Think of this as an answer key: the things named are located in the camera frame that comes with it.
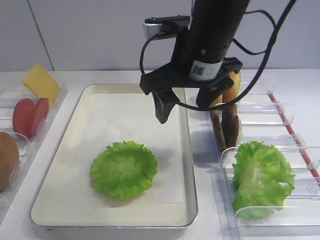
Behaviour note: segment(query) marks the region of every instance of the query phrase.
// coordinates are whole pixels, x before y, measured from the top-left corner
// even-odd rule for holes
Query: metal tray
[[[175,89],[185,102],[185,92]],[[158,161],[152,188],[119,201],[91,186],[90,166],[113,142],[133,140]],[[187,112],[176,106],[166,124],[152,96],[137,84],[86,87],[48,166],[30,210],[44,228],[171,228],[191,225],[198,213]]]

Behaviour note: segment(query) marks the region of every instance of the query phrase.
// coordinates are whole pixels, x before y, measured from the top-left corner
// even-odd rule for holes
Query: green lettuce
[[[98,192],[123,200],[151,188],[157,167],[154,154],[143,144],[115,142],[94,159],[90,177]]]
[[[252,141],[239,146],[233,164],[233,208],[238,211],[251,206],[283,206],[295,189],[292,169],[275,147]],[[238,217],[262,219],[274,213],[273,207],[243,209]]]

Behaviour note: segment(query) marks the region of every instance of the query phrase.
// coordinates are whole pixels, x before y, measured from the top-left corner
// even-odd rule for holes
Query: qr code label
[[[195,81],[211,81],[221,67],[222,61],[217,63],[204,63],[195,60],[193,62],[189,78]]]
[[[195,74],[195,75],[198,75],[198,76],[202,76],[204,74],[204,70],[205,70],[205,68],[203,66],[195,65],[193,67],[192,74]]]

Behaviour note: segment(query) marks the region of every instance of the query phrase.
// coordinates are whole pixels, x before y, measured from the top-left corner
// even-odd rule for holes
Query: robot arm
[[[280,18],[273,31],[267,48],[269,52],[295,1],[290,0],[282,14],[284,17],[281,16],[282,22]],[[225,56],[249,2],[250,0],[196,0],[191,16],[152,17],[145,20],[144,30],[148,41],[141,52],[140,88],[146,95],[152,93],[155,115],[161,124],[168,120],[175,105],[187,106],[180,102],[172,88],[199,89],[196,99],[198,107],[189,108],[208,111],[211,103],[233,86],[234,82],[229,74],[238,73],[243,64],[235,57]],[[174,37],[176,41],[170,62],[145,74],[143,56],[148,43]],[[270,55],[267,50],[266,61]]]

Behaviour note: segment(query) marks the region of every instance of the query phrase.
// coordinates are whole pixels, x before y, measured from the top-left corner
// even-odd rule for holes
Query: tomato slice
[[[29,99],[20,100],[14,107],[12,116],[13,130],[29,139],[32,135],[30,132],[31,124],[34,119],[35,104]]]
[[[49,99],[45,97],[39,98],[35,104],[34,117],[31,123],[31,136],[37,134],[38,128],[49,112]]]

